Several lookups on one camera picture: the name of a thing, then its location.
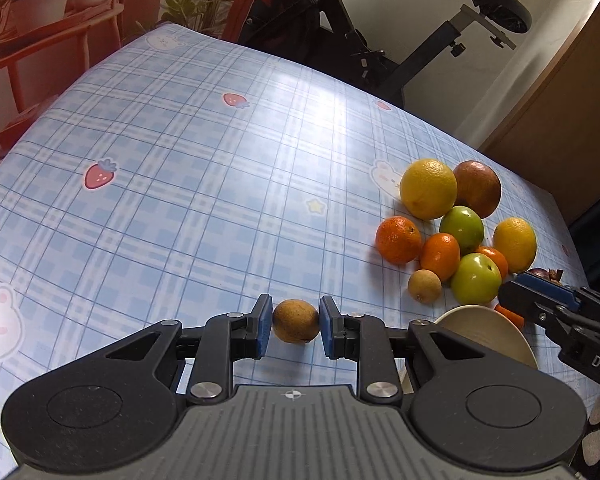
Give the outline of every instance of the exercise bike seat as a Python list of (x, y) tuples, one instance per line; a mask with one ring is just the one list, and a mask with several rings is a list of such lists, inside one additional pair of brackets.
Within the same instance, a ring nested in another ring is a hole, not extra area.
[(531, 13), (517, 0), (471, 0), (492, 22), (511, 32), (524, 34), (531, 28)]

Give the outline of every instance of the checkered tablecloth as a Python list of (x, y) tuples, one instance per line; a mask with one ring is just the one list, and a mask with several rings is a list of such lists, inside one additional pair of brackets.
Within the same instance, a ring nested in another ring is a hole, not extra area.
[[(586, 284), (552, 197), (429, 124), (176, 25), (139, 38), (72, 85), (0, 166), (0, 410), (50, 368), (161, 319), (201, 326), (246, 312), (263, 292), (314, 306), (331, 294), (343, 312), (388, 326), (435, 319), (456, 306), (450, 291), (415, 303), (404, 291), (416, 263), (391, 266), (373, 248), (381, 219), (407, 215), (396, 183), (424, 157), (488, 163), (503, 194), (486, 242), (522, 216), (538, 235), (534, 266)], [(439, 222), (416, 224), (427, 237)], [(526, 330), (541, 369), (590, 402), (597, 388)], [(265, 358), (235, 364), (237, 383), (355, 375), (354, 363), (325, 358), (319, 338), (272, 335)], [(0, 432), (0, 478), (13, 466)]]

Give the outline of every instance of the bowl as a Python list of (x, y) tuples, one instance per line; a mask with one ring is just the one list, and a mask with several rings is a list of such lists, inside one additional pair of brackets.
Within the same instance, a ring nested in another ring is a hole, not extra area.
[[(440, 316), (436, 323), (471, 341), (538, 370), (538, 362), (520, 330), (499, 312), (481, 305), (463, 305)], [(407, 370), (400, 370), (405, 393), (413, 391)]]

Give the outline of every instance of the pile of fruit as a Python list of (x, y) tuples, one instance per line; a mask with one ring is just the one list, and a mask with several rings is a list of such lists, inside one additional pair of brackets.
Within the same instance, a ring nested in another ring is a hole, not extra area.
[(408, 284), (416, 301), (433, 303), (442, 293), (442, 283), (449, 280), (459, 304), (488, 304), (509, 272), (531, 266), (536, 234), (522, 218), (500, 222), (493, 232), (493, 247), (482, 246), (482, 219), (496, 210), (501, 192), (496, 173), (476, 160), (461, 162), (453, 171), (433, 158), (416, 160), (407, 168), (400, 181), (402, 203), (421, 220), (442, 217), (440, 232), (422, 243), (411, 220), (394, 216), (378, 227), (376, 248), (395, 265), (419, 259), (420, 270)]

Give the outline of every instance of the red strawberry illustration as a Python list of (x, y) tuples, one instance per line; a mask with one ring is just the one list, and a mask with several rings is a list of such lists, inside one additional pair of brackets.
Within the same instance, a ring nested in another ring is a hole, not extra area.
[(232, 106), (234, 108), (249, 107), (249, 102), (247, 101), (247, 99), (241, 96), (240, 94), (222, 94), (222, 99), (227, 105)]
[(98, 189), (113, 180), (117, 170), (115, 162), (110, 158), (99, 160), (84, 173), (84, 187), (87, 189)]

